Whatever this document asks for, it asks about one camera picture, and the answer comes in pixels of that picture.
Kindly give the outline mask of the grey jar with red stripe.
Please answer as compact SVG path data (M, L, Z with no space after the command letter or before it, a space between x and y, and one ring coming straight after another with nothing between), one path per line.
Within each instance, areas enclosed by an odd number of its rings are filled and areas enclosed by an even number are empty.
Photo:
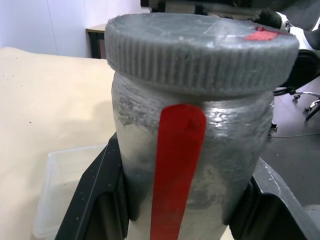
M180 94L116 73L111 95L131 215L126 240L150 238L159 121L163 108L175 104L195 105L206 117L178 240L220 240L266 144L273 94L226 99Z

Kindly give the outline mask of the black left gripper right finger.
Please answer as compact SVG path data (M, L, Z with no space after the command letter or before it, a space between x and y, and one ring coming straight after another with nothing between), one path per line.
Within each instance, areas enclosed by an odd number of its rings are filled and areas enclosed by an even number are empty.
M264 160L223 158L223 222L234 240L315 240L315 223Z

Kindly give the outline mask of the wooden desk with dark frame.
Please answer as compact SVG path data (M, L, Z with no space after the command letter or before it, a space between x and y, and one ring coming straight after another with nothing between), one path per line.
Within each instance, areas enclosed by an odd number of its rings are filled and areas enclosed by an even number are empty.
M106 25L107 24L105 23L101 25L88 27L85 29L89 39L91 57L93 59L102 58L102 44L104 43L104 40L105 40Z

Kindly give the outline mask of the clear plastic box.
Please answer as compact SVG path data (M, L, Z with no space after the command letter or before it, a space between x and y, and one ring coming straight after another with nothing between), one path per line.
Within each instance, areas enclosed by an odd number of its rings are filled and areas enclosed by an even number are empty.
M55 240L82 174L105 146L104 143L48 154L32 230L36 238Z

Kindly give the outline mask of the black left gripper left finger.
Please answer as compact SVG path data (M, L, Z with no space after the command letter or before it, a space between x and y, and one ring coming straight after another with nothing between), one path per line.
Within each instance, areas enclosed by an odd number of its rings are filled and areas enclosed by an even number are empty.
M125 240L129 216L117 135L82 174L55 240Z

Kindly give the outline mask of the black office chair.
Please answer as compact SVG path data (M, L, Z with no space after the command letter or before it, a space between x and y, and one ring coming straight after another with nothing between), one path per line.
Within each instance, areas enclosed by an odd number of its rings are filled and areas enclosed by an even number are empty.
M279 87L279 90L275 90L273 94L276 97L289 94L293 96L294 101L299 100L302 95L317 98L310 106L304 109L304 112L308 114L305 120L309 121L320 111L320 93L310 91L297 92L297 89L318 77L320 77L320 57L311 50L300 49L287 81Z

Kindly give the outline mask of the grey ribbed jar lid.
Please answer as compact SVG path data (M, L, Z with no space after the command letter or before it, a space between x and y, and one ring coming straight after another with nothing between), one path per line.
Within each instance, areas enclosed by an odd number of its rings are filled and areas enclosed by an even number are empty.
M277 29L182 13L117 16L104 40L107 62L120 75L207 96L273 91L288 79L299 51L297 38Z

